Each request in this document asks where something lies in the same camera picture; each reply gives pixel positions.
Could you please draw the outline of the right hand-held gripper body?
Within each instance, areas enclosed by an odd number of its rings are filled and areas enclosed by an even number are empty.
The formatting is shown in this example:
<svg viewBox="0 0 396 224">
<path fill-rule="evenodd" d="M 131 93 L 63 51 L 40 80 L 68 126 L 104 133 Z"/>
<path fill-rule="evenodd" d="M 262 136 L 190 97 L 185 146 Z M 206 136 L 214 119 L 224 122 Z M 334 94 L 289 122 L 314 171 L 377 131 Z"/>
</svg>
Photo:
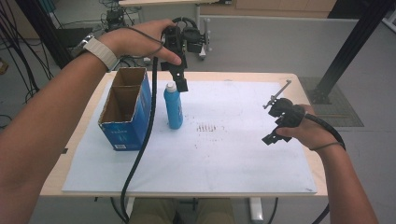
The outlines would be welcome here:
<svg viewBox="0 0 396 224">
<path fill-rule="evenodd" d="M 264 109 L 270 107 L 268 114 L 276 118 L 279 127 L 298 127 L 305 115 L 305 110 L 300 105 L 295 105 L 287 98 L 279 98 L 290 83 L 291 80 L 287 79 L 286 84 L 275 95 L 271 95 L 270 100 L 262 106 Z"/>
</svg>

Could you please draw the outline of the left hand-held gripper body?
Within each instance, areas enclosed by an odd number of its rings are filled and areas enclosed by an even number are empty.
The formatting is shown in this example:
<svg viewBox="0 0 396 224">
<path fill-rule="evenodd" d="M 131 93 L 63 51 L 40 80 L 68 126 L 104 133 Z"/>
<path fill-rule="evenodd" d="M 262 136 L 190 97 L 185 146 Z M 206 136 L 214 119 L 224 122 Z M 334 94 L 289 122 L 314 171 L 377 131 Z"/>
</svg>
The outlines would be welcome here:
<svg viewBox="0 0 396 224">
<path fill-rule="evenodd" d="M 201 32 L 198 24 L 190 18 L 178 17 L 173 19 L 176 26 L 167 27 L 163 31 L 163 46 L 174 52 L 181 60 L 181 65 L 162 64 L 162 70 L 182 71 L 187 67 L 185 54 L 197 53 L 202 56 L 204 49 L 209 49 L 209 31 L 207 25 Z"/>
</svg>

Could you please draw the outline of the blue bottle with white cap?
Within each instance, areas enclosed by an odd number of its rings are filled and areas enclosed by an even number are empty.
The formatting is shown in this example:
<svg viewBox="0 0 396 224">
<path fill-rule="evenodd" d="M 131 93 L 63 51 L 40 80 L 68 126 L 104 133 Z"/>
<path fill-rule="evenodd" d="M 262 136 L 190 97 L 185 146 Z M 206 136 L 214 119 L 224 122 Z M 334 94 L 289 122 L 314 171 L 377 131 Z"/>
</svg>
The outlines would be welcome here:
<svg viewBox="0 0 396 224">
<path fill-rule="evenodd" d="M 172 130 L 177 130 L 183 123 L 183 111 L 180 93 L 177 90 L 175 81 L 170 81 L 166 84 L 163 97 L 167 111 L 168 126 Z"/>
</svg>

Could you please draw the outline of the blue cardboard box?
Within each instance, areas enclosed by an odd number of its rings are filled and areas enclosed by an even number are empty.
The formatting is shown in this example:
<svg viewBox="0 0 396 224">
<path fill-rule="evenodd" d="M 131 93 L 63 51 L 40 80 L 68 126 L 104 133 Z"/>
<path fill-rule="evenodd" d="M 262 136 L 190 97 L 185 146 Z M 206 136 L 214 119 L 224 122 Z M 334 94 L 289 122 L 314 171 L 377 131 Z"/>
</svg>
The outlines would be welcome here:
<svg viewBox="0 0 396 224">
<path fill-rule="evenodd" d="M 120 68 L 109 88 L 98 125 L 115 150 L 139 150 L 148 130 L 150 111 L 147 69 Z"/>
</svg>

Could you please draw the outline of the person's right hand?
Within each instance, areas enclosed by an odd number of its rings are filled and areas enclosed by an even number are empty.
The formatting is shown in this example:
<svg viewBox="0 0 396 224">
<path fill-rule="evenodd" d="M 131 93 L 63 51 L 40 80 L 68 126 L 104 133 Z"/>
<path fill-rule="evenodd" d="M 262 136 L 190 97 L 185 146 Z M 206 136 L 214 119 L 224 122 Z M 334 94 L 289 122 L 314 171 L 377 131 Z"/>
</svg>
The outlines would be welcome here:
<svg viewBox="0 0 396 224">
<path fill-rule="evenodd" d="M 335 150 L 345 151 L 329 131 L 326 131 L 322 126 L 307 118 L 303 118 L 298 127 L 278 128 L 277 133 L 296 138 L 304 146 L 311 151 L 317 152 L 319 155 Z"/>
</svg>

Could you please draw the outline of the person's left hand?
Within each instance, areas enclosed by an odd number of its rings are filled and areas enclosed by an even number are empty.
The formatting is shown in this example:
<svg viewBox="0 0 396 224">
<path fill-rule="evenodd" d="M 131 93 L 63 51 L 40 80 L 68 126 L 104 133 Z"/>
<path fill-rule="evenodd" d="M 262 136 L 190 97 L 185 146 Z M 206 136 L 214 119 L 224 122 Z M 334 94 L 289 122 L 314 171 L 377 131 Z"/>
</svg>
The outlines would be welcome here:
<svg viewBox="0 0 396 224">
<path fill-rule="evenodd" d="M 161 41 L 165 28 L 175 26 L 169 20 L 148 21 L 128 28 L 120 28 L 99 37 L 117 56 L 145 56 L 161 58 L 171 64 L 180 65 L 181 59 L 165 49 Z"/>
</svg>

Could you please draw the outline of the grey floor mat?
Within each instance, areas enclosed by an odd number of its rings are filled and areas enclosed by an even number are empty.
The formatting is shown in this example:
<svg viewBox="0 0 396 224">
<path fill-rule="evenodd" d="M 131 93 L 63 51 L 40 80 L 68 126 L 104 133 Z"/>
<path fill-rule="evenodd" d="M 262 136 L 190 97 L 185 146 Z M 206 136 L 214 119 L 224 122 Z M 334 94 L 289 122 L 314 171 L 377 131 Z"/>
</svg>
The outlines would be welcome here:
<svg viewBox="0 0 396 224">
<path fill-rule="evenodd" d="M 313 104 L 316 115 L 333 127 L 363 127 L 358 114 L 340 88 L 335 85 L 328 95 L 328 104 Z"/>
</svg>

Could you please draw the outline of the black device on floor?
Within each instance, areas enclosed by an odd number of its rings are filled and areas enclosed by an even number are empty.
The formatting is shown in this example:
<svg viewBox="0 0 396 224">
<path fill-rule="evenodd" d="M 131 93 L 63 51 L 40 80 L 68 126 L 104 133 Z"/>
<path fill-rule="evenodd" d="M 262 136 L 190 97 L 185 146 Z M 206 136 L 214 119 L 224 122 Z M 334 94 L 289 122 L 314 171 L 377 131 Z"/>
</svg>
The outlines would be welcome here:
<svg viewBox="0 0 396 224">
<path fill-rule="evenodd" d="M 124 11 L 121 8 L 112 8 L 106 12 L 106 31 L 113 31 L 124 27 Z"/>
</svg>

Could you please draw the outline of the white table leg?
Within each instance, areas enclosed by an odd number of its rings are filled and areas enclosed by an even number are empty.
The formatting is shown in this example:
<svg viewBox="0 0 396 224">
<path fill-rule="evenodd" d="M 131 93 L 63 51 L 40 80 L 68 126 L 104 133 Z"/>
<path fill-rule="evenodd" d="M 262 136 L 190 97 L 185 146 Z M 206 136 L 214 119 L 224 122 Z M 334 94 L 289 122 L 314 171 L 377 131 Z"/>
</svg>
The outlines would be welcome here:
<svg viewBox="0 0 396 224">
<path fill-rule="evenodd" d="M 250 220 L 253 223 L 262 224 L 264 221 L 262 212 L 262 200 L 257 197 L 248 199 Z"/>
</svg>

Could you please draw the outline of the black metal stand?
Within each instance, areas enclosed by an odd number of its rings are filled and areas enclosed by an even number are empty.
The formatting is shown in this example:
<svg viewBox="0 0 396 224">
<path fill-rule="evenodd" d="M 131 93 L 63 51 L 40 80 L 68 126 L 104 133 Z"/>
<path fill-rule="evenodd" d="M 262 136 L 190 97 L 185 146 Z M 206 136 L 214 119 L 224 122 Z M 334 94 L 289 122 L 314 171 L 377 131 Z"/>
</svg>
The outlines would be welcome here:
<svg viewBox="0 0 396 224">
<path fill-rule="evenodd" d="M 329 94 L 396 0 L 374 0 L 340 48 L 316 87 L 307 91 L 313 105 L 329 105 Z"/>
</svg>

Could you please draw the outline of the person's right leg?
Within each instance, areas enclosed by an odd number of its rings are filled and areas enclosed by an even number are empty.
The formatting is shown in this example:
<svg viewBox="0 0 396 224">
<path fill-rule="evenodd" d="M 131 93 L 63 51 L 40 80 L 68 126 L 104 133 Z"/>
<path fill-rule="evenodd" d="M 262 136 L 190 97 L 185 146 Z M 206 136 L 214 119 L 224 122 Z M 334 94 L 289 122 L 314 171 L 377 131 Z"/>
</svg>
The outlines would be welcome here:
<svg viewBox="0 0 396 224">
<path fill-rule="evenodd" d="M 235 224 L 230 199 L 199 199 L 196 224 Z"/>
</svg>

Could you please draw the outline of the person's leg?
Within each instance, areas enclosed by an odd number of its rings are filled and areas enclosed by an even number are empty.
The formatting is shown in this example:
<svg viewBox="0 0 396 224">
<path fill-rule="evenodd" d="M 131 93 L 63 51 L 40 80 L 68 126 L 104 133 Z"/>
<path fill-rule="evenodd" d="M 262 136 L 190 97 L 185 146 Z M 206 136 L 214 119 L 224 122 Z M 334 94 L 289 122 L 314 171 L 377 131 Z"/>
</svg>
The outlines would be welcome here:
<svg viewBox="0 0 396 224">
<path fill-rule="evenodd" d="M 230 199 L 199 199 L 196 224 L 235 224 Z"/>
<path fill-rule="evenodd" d="M 128 224 L 173 224 L 178 201 L 166 198 L 136 198 Z"/>
</svg>

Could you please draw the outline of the person's left leg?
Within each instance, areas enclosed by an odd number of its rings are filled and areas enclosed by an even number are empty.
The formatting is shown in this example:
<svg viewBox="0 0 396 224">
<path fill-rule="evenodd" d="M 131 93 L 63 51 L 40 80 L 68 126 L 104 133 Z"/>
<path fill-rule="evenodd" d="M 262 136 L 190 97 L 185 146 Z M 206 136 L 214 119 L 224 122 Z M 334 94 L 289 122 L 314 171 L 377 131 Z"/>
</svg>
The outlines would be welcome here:
<svg viewBox="0 0 396 224">
<path fill-rule="evenodd" d="M 128 224 L 173 224 L 178 201 L 166 198 L 136 198 Z"/>
</svg>

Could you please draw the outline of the black post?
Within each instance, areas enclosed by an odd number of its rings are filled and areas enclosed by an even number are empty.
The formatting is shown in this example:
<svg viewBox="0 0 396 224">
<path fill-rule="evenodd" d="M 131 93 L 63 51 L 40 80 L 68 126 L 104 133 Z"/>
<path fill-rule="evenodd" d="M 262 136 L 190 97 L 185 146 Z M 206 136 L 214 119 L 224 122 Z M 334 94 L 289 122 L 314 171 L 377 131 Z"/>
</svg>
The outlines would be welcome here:
<svg viewBox="0 0 396 224">
<path fill-rule="evenodd" d="M 57 36 L 56 28 L 39 0 L 15 0 L 26 19 L 47 47 L 49 54 L 60 68 L 72 60 L 72 56 Z"/>
</svg>

